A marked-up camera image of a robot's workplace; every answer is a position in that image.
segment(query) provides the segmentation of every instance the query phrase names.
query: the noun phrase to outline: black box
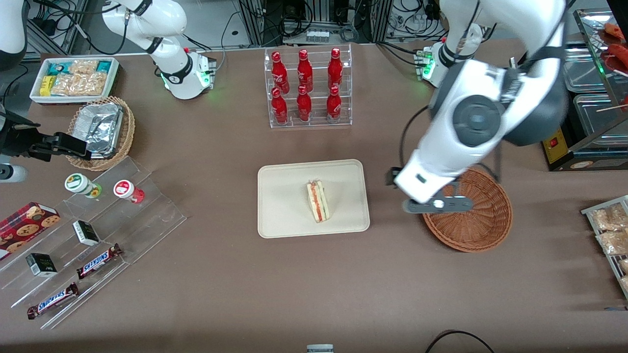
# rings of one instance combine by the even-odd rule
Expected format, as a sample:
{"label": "black box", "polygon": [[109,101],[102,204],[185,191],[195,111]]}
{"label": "black box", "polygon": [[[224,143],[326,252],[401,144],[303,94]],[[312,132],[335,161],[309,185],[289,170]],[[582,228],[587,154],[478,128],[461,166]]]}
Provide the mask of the black box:
{"label": "black box", "polygon": [[26,257],[26,262],[35,276],[52,277],[57,273],[49,255],[31,253]]}
{"label": "black box", "polygon": [[78,220],[72,224],[72,227],[74,227],[74,233],[77,234],[78,241],[82,244],[89,246],[98,245],[100,240],[91,224],[84,220]]}

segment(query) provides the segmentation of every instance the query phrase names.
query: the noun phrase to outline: cookie box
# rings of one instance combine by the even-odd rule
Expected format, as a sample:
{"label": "cookie box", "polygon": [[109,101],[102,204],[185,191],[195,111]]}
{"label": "cookie box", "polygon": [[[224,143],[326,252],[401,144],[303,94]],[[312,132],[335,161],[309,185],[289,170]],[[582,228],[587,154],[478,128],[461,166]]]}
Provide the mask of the cookie box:
{"label": "cookie box", "polygon": [[30,202],[7,219],[0,221],[0,260],[14,253],[60,219],[55,209]]}
{"label": "cookie box", "polygon": [[[107,73],[107,80],[105,81],[105,87],[102,90],[101,95],[76,95],[76,96],[71,96],[71,97],[40,95],[41,83],[44,80],[44,77],[47,75],[50,65],[63,63],[63,62],[71,62],[72,60],[75,60],[75,59],[111,62],[111,66],[109,67],[109,71]],[[111,89],[113,88],[114,81],[116,80],[116,73],[118,71],[118,67],[119,67],[118,61],[112,57],[62,57],[62,58],[46,59],[41,63],[39,73],[37,73],[37,78],[35,79],[35,83],[33,84],[33,88],[31,89],[30,98],[33,102],[39,103],[43,106],[46,106],[46,105],[62,106],[62,105],[69,105],[69,104],[83,104],[86,102],[93,102],[97,99],[108,97],[109,93],[111,92]]]}

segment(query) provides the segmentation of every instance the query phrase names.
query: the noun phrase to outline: beige tray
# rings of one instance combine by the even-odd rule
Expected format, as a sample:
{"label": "beige tray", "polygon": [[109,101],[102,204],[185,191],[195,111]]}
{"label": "beige tray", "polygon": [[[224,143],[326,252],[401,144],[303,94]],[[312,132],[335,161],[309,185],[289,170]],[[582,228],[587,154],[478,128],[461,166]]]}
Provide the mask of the beige tray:
{"label": "beige tray", "polygon": [[[305,184],[319,179],[331,218],[316,223]],[[364,169],[358,160],[268,165],[257,173],[257,231],[263,238],[364,232],[369,228]]]}

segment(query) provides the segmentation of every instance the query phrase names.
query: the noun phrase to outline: coca-cola bottle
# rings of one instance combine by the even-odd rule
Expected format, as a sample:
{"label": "coca-cola bottle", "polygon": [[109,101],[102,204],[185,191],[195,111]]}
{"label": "coca-cola bottle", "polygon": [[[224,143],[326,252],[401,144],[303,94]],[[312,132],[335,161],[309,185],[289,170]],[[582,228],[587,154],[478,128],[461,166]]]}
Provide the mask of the coca-cola bottle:
{"label": "coca-cola bottle", "polygon": [[296,105],[299,107],[299,119],[303,122],[310,121],[312,114],[312,99],[308,94],[308,89],[305,85],[299,86],[299,96],[296,98]]}
{"label": "coca-cola bottle", "polygon": [[277,87],[273,87],[271,91],[273,99],[271,100],[271,106],[273,107],[273,115],[277,124],[285,125],[288,123],[288,106],[286,101],[281,96],[281,91]]}
{"label": "coca-cola bottle", "polygon": [[327,67],[327,75],[329,89],[332,89],[334,85],[340,87],[342,83],[342,62],[340,61],[340,49],[338,48],[332,49],[332,59]]}
{"label": "coca-cola bottle", "polygon": [[283,62],[281,62],[281,54],[273,52],[271,57],[273,58],[273,81],[275,86],[281,89],[281,93],[288,94],[290,92],[288,71],[286,70],[286,65],[283,65]]}
{"label": "coca-cola bottle", "polygon": [[335,124],[340,120],[340,105],[342,99],[338,95],[338,86],[333,86],[329,90],[329,97],[327,97],[327,121]]}
{"label": "coca-cola bottle", "polygon": [[308,51],[299,50],[299,66],[296,68],[299,75],[299,85],[304,85],[308,92],[314,89],[314,80],[312,74],[312,64],[308,59]]}

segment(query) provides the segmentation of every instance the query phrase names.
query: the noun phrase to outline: wicker basket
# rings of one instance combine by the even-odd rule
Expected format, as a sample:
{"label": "wicker basket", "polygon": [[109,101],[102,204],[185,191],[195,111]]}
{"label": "wicker basket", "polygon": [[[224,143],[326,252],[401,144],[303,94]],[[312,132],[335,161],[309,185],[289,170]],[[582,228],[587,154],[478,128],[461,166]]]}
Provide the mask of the wicker basket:
{"label": "wicker basket", "polygon": [[[459,194],[474,202],[467,212],[423,214],[427,226],[448,246],[479,253],[498,246],[512,226],[512,205],[504,189],[488,174],[467,170],[459,179]],[[451,196],[452,187],[443,193]]]}
{"label": "wicker basket", "polygon": [[[120,136],[118,137],[117,142],[117,151],[112,158],[108,160],[81,160],[80,158],[69,157],[67,156],[70,163],[82,169],[88,169],[91,171],[104,171],[107,170],[116,164],[120,163],[129,154],[129,150],[131,149],[131,144],[133,143],[133,133],[135,132],[135,118],[133,117],[133,112],[129,109],[129,106],[120,98],[117,97],[107,97],[103,99],[96,100],[94,102],[90,102],[89,104],[105,104],[105,103],[116,103],[124,108],[124,115],[122,117],[122,127],[120,128]],[[74,119],[70,122],[70,127],[68,128],[68,134],[72,134],[74,131],[74,124],[77,121],[77,117],[79,116],[80,109],[74,114]]]}

